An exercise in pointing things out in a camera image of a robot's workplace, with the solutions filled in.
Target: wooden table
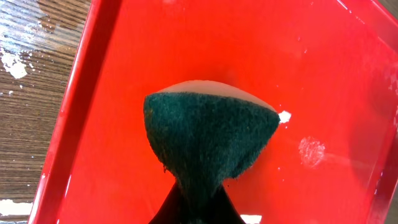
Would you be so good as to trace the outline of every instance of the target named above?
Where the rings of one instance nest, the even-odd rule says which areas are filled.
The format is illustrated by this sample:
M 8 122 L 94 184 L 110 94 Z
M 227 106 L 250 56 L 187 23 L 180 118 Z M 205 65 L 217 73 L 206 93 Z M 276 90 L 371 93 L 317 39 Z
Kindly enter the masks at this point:
M 398 0 L 382 2 L 398 17 Z M 0 0 L 0 200 L 33 201 L 89 6 Z M 388 220 L 398 223 L 398 197 Z

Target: sponge top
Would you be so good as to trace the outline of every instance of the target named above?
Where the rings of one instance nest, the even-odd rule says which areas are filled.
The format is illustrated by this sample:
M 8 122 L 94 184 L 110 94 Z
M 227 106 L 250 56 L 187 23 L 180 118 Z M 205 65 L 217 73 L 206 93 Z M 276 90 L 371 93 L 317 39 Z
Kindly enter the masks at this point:
M 181 82 L 163 90 L 158 93 L 175 93 L 175 92 L 188 92 L 188 93 L 202 93 L 216 96 L 228 96 L 241 100 L 250 101 L 252 103 L 258 104 L 265 108 L 268 108 L 274 112 L 276 110 L 268 103 L 262 101 L 256 96 L 250 93 L 242 91 L 236 87 L 227 85 L 225 83 L 209 81 L 209 80 L 190 80 Z

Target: dark fabric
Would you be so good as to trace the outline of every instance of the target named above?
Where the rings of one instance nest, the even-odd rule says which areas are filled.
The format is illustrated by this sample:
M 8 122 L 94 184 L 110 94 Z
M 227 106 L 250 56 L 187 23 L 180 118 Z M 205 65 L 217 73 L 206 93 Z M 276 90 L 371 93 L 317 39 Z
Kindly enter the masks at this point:
M 177 178 L 193 213 L 224 179 L 253 165 L 279 124 L 278 114 L 263 106 L 198 93 L 149 95 L 144 117 L 153 151 Z

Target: white residue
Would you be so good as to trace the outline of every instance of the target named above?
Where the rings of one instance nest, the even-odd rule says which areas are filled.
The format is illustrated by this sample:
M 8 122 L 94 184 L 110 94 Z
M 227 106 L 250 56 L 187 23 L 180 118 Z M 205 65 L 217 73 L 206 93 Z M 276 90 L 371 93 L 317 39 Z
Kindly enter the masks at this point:
M 3 63 L 6 72 L 9 72 L 16 79 L 27 75 L 25 70 L 26 65 L 22 63 L 20 53 L 7 53 L 3 48 L 0 49 L 0 52 L 2 53 L 1 62 Z
M 241 218 L 246 224 L 260 224 L 261 215 L 241 215 Z
M 289 122 L 290 118 L 292 117 L 292 114 L 287 112 L 287 111 L 282 111 L 281 113 L 279 113 L 279 123 L 287 123 Z
M 29 215 L 33 203 L 14 203 L 12 200 L 0 200 L 0 217 L 7 215 Z
M 64 197 L 66 197 L 67 196 L 67 194 L 68 194 L 68 190 L 69 190 L 69 184 L 70 184 L 70 179 L 72 178 L 72 175 L 70 175 L 69 176 L 69 180 L 68 180 L 68 185 L 67 185 L 67 189 L 66 189 L 66 191 L 65 191 L 65 195 L 64 195 Z
M 347 6 L 340 0 L 337 0 L 346 10 L 348 10 Z
M 298 152 L 304 165 L 315 167 L 325 156 L 325 145 L 319 140 L 309 136 L 300 141 Z

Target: wood grain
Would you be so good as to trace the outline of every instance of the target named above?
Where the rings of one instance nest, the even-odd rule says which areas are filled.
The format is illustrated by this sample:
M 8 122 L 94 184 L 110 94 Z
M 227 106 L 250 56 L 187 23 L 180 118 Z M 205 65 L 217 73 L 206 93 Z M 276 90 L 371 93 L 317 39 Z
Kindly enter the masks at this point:
M 398 18 L 398 0 L 380 1 Z M 0 56 L 19 58 L 27 72 L 15 79 L 0 61 L 0 200 L 33 201 L 89 6 L 90 0 L 0 0 Z M 386 223 L 398 223 L 398 194 Z

